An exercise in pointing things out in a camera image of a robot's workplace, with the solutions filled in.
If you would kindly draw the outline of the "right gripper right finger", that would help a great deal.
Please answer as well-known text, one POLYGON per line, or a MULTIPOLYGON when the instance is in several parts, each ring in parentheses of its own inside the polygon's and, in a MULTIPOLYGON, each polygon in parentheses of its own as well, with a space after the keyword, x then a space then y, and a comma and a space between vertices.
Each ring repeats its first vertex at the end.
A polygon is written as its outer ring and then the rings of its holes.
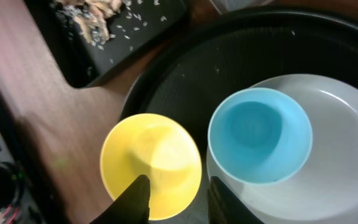
POLYGON ((216 176, 208 187, 209 224, 264 224, 216 176))

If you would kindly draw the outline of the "yellow bowl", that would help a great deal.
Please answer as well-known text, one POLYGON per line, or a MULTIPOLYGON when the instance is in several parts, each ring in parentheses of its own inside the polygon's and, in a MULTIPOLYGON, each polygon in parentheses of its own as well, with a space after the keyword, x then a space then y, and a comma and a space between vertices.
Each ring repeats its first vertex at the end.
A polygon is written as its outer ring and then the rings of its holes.
POLYGON ((150 220, 165 220, 184 211, 201 184, 198 147, 176 121, 142 113, 123 119, 104 140, 100 172, 116 200, 139 176, 150 179, 150 220))

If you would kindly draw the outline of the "blue cup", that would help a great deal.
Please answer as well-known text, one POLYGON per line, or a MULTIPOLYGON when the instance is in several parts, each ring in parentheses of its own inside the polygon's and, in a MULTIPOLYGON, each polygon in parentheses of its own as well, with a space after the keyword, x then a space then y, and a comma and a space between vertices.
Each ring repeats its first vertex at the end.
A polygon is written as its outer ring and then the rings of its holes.
POLYGON ((304 166, 313 148, 313 129, 292 97, 271 88, 247 88, 215 109, 208 147, 225 175, 245 184, 270 185, 304 166))

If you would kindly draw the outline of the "grey plate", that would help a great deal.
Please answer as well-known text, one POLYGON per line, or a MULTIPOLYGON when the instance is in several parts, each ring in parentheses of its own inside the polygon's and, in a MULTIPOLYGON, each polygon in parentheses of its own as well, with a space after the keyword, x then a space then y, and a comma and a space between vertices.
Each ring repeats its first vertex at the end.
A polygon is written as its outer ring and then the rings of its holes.
POLYGON ((245 185, 206 157, 210 177, 219 177, 251 215, 264 223, 358 224, 358 89, 318 75, 284 75, 259 86, 296 100, 313 127, 313 149, 303 168, 274 185, 245 185))

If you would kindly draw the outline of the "food scraps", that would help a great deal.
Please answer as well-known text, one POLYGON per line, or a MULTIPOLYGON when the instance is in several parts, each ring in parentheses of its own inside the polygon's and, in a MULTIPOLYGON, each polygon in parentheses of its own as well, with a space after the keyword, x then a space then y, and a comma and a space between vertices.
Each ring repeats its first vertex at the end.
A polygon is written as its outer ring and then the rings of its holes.
POLYGON ((106 70, 133 60, 171 26, 167 1, 49 1, 78 65, 106 70))

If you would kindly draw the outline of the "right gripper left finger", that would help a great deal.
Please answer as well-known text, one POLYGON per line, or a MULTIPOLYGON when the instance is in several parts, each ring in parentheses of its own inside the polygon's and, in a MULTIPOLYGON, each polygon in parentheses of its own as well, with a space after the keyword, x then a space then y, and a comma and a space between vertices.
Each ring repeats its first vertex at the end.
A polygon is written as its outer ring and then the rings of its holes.
POLYGON ((149 201, 150 179, 140 175, 90 224, 148 224, 149 201))

